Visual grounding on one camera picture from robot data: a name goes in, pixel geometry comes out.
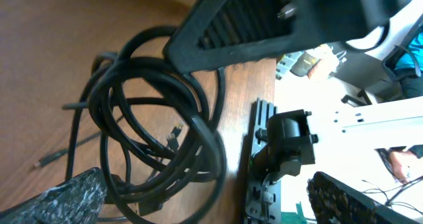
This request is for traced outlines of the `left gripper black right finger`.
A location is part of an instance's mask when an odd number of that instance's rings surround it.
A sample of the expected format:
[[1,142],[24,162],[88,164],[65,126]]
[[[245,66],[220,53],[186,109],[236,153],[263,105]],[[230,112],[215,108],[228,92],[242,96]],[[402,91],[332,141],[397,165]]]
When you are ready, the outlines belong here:
[[417,224],[324,172],[307,181],[307,192],[318,224]]

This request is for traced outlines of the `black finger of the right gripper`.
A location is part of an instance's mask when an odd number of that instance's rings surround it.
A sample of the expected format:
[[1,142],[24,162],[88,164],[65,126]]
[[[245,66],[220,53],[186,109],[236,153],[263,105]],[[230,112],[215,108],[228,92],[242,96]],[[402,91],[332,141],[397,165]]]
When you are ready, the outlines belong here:
[[278,18],[284,1],[196,0],[163,53],[176,71],[191,73],[315,47],[304,18]]

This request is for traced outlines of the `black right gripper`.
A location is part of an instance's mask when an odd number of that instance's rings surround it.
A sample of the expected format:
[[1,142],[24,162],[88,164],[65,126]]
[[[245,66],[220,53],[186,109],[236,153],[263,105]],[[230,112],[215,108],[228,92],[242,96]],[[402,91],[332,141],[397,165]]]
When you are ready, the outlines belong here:
[[289,49],[309,49],[330,42],[366,37],[376,28],[382,33],[375,49],[386,39],[390,19],[412,0],[283,0],[292,21]]

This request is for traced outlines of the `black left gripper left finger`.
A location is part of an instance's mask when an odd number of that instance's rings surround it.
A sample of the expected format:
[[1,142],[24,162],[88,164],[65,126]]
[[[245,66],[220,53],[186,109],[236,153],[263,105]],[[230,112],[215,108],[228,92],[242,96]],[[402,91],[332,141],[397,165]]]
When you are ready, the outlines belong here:
[[99,168],[91,168],[70,180],[1,212],[4,224],[96,223],[107,195]]

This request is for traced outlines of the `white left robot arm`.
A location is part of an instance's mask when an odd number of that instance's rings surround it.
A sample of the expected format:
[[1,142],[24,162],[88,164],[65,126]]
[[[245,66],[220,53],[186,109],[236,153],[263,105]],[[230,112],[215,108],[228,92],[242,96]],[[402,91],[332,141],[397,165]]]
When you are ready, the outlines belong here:
[[[283,223],[280,180],[321,153],[422,143],[421,98],[355,107],[334,116],[256,105],[245,192],[245,223]],[[409,223],[410,219],[323,172],[307,187],[317,223]],[[2,223],[96,223],[107,196],[104,174],[92,168],[1,213]]]

